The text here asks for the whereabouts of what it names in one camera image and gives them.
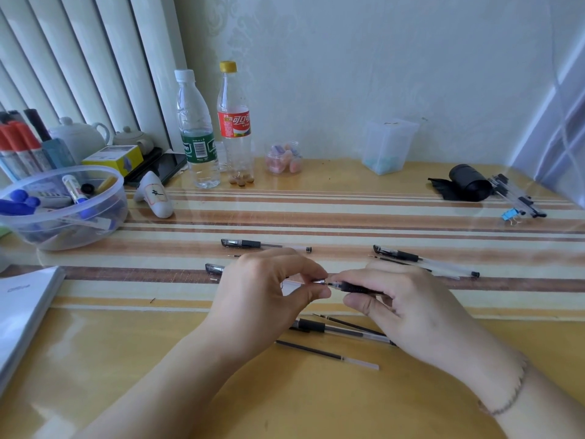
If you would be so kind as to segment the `window frame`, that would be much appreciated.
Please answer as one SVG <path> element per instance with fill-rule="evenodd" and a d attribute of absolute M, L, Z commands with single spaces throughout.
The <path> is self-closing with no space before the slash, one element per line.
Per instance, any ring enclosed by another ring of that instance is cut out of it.
<path fill-rule="evenodd" d="M 585 30 L 561 65 L 552 21 L 550 31 L 552 87 L 510 165 L 585 208 Z"/>

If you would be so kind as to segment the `yellow box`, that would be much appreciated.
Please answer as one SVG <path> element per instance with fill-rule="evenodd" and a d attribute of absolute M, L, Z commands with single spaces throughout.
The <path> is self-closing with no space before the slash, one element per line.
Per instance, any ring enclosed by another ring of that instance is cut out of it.
<path fill-rule="evenodd" d="M 143 155 L 138 145 L 111 145 L 84 158 L 81 164 L 109 167 L 126 177 L 143 161 Z"/>

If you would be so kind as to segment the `striped table runner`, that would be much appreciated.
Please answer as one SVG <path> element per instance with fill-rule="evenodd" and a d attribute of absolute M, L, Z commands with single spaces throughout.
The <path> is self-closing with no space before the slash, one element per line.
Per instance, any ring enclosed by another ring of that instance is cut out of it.
<path fill-rule="evenodd" d="M 129 200 L 128 219 L 83 248 L 41 252 L 14 235 L 0 252 L 17 275 L 62 266 L 54 306 L 207 311 L 216 284 L 206 263 L 227 265 L 222 238 L 310 246 L 330 273 L 374 259 L 373 245 L 479 272 L 443 277 L 478 318 L 585 321 L 585 211 L 538 198 L 547 217 L 504 222 L 502 199 L 447 202 L 432 194 L 187 190 L 169 188 L 174 214 L 158 219 Z"/>

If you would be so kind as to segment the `white notebook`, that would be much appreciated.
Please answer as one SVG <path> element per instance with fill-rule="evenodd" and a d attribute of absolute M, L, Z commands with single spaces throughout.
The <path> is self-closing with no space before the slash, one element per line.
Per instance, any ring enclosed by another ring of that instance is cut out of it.
<path fill-rule="evenodd" d="M 0 279 L 0 398 L 65 276 L 54 266 Z"/>

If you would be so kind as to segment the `white teapot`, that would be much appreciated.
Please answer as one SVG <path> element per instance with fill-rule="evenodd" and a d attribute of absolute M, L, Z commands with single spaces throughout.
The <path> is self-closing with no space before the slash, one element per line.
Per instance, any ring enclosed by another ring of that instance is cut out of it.
<path fill-rule="evenodd" d="M 98 152 L 110 142 L 111 133 L 106 125 L 100 122 L 93 124 L 76 123 L 70 117 L 60 117 L 60 125 L 51 127 L 49 135 L 61 139 L 77 164 Z"/>

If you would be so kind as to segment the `group of red and black markers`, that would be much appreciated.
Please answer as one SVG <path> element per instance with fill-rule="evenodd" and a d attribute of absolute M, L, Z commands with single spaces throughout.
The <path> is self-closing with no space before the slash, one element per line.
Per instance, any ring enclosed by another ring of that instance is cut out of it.
<path fill-rule="evenodd" d="M 50 136 L 37 110 L 0 111 L 0 169 L 11 181 L 76 165 L 62 139 Z"/>

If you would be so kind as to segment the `bundle of clear pens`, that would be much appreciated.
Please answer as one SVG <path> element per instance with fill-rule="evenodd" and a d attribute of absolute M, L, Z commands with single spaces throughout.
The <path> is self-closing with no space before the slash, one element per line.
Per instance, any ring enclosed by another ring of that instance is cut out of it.
<path fill-rule="evenodd" d="M 493 188 L 493 193 L 507 202 L 510 208 L 516 208 L 526 212 L 524 218 L 537 219 L 547 217 L 547 213 L 535 205 L 533 199 L 507 176 L 498 174 L 489 177 L 487 180 Z"/>

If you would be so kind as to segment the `blue capped marker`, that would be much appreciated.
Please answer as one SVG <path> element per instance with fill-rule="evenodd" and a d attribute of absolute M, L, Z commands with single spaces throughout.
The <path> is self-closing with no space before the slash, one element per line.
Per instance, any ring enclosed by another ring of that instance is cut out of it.
<path fill-rule="evenodd" d="M 33 215 L 40 207 L 40 199 L 22 189 L 12 191 L 8 199 L 0 199 L 0 215 L 2 216 Z"/>

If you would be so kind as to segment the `black bag roll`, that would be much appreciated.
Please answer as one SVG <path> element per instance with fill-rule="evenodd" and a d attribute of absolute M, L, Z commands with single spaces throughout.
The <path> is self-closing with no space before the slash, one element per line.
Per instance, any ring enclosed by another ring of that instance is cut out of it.
<path fill-rule="evenodd" d="M 445 201 L 477 203 L 494 193 L 487 178 L 468 164 L 453 167 L 449 172 L 449 179 L 428 178 L 428 181 Z"/>

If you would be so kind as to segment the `small jar of pink sweets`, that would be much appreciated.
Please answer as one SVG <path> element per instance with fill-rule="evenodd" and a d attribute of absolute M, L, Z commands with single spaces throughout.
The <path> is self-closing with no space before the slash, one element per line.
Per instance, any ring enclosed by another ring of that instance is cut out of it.
<path fill-rule="evenodd" d="M 303 170 L 303 156 L 298 141 L 271 145 L 265 155 L 266 170 L 275 176 L 299 174 Z"/>

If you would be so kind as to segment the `small white lidded cup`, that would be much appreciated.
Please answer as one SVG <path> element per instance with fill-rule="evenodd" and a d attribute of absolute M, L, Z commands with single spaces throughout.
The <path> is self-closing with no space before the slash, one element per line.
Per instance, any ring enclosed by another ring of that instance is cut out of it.
<path fill-rule="evenodd" d="M 124 126 L 121 132 L 116 132 L 112 138 L 114 146 L 137 146 L 142 155 L 148 155 L 154 149 L 152 138 L 140 130 L 132 130 L 129 126 Z"/>

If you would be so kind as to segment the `white ceramic piece with glyph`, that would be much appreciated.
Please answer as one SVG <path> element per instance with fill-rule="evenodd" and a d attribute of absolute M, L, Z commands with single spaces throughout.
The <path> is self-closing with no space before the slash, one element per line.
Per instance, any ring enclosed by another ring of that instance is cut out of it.
<path fill-rule="evenodd" d="M 159 177 L 152 171 L 147 171 L 142 176 L 133 200 L 136 203 L 145 202 L 157 218 L 167 219 L 174 213 L 172 200 Z"/>

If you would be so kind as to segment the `person's right hand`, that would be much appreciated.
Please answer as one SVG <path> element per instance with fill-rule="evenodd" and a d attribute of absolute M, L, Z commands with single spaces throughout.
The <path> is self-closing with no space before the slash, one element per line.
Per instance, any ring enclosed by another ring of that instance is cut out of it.
<path fill-rule="evenodd" d="M 331 277 L 383 292 L 389 309 L 372 319 L 405 353 L 442 370 L 472 392 L 474 368 L 491 354 L 517 352 L 506 346 L 475 318 L 439 279 L 418 267 L 371 262 L 363 269 Z"/>

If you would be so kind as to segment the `person's left forearm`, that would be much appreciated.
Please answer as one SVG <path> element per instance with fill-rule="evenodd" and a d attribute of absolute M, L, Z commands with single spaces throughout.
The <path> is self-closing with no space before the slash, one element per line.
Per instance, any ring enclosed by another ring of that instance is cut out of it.
<path fill-rule="evenodd" d="M 254 354 L 253 339 L 205 320 L 76 439 L 186 438 L 226 381 Z"/>

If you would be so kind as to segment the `clear bottle with red label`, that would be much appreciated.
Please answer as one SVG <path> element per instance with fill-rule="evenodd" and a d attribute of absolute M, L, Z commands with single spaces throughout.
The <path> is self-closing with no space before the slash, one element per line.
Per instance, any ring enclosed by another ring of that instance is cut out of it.
<path fill-rule="evenodd" d="M 217 99 L 217 114 L 226 150 L 228 181 L 245 187 L 254 182 L 254 155 L 250 109 L 236 62 L 219 63 L 222 85 Z"/>

